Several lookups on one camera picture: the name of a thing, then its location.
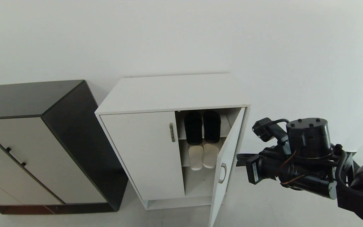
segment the white wall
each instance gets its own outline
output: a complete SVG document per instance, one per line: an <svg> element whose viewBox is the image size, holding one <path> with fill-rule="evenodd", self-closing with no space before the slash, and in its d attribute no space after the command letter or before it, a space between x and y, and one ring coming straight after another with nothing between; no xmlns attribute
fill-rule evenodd
<svg viewBox="0 0 363 227"><path fill-rule="evenodd" d="M122 76L232 72L263 117L320 117L363 138L363 1L0 3L0 84L86 79L101 103ZM242 152L266 144L247 132Z"/></svg>

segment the cabinet shelf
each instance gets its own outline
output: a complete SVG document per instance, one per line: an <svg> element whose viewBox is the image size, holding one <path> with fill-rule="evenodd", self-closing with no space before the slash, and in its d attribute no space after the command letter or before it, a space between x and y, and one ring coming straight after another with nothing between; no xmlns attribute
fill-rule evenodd
<svg viewBox="0 0 363 227"><path fill-rule="evenodd" d="M197 207L211 205L212 196L176 198L165 200L149 200L147 210L179 208L179 207Z"/></svg>
<svg viewBox="0 0 363 227"><path fill-rule="evenodd" d="M226 138L221 138L222 144L225 142ZM179 140L179 149L180 149L180 159L181 166L188 167L190 166L190 158L188 156L188 143L185 139Z"/></svg>
<svg viewBox="0 0 363 227"><path fill-rule="evenodd" d="M229 131L231 130L231 126L229 125L227 115L222 112L222 109L213 109L213 110L219 113L219 116L221 117L221 137L228 136ZM190 111L176 112L177 135L179 140L186 139L186 129L184 128L184 117L189 112ZM205 110L199 110L199 112L201 116L203 116ZM201 130L203 131L203 138L204 138L204 125L202 126Z"/></svg>
<svg viewBox="0 0 363 227"><path fill-rule="evenodd" d="M183 167L184 192L186 197L212 196L214 189L215 168L203 167L194 171Z"/></svg>

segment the cabinet handle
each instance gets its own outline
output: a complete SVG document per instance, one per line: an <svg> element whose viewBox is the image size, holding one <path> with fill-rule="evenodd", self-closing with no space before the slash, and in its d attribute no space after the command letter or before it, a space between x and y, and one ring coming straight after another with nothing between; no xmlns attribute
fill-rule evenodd
<svg viewBox="0 0 363 227"><path fill-rule="evenodd" d="M227 171L225 163L222 163L221 167L225 169L225 176L223 177L223 180L218 180L218 183L220 183L220 184L222 184L223 181L226 179L226 171Z"/></svg>
<svg viewBox="0 0 363 227"><path fill-rule="evenodd" d="M172 142L175 142L175 134L173 133L173 123L169 124L169 128L170 128L170 137L172 138Z"/></svg>
<svg viewBox="0 0 363 227"><path fill-rule="evenodd" d="M19 162L19 164L21 165L21 166L25 166L26 165L26 162L24 162L24 161L19 161L19 158L16 156L16 155L14 155L12 152L11 152L11 148L6 148L5 149L6 150L6 152L8 152L17 162Z"/></svg>

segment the white slipper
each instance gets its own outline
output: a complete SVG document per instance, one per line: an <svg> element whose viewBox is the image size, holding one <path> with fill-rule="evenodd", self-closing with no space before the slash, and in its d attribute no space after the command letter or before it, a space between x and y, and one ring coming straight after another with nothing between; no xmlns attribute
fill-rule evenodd
<svg viewBox="0 0 363 227"><path fill-rule="evenodd" d="M217 143L206 143L204 145L203 166L212 169L216 166L219 150L222 148L221 140Z"/></svg>
<svg viewBox="0 0 363 227"><path fill-rule="evenodd" d="M188 149L188 156L190 158L190 168L194 171L198 171L203 168L203 147L191 146Z"/></svg>

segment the floor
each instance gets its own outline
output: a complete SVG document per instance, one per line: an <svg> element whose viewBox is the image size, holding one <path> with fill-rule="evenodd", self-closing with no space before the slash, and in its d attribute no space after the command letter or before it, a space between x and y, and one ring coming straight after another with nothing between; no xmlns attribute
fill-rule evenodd
<svg viewBox="0 0 363 227"><path fill-rule="evenodd" d="M338 208L335 200L286 189L273 180L251 185L245 171L244 167L238 167L233 173L227 201L221 207L216 227L363 227L361 219L352 212ZM0 227L201 227L208 225L209 212L208 206L147 211L131 185L128 185L117 213L55 216L0 214Z"/></svg>

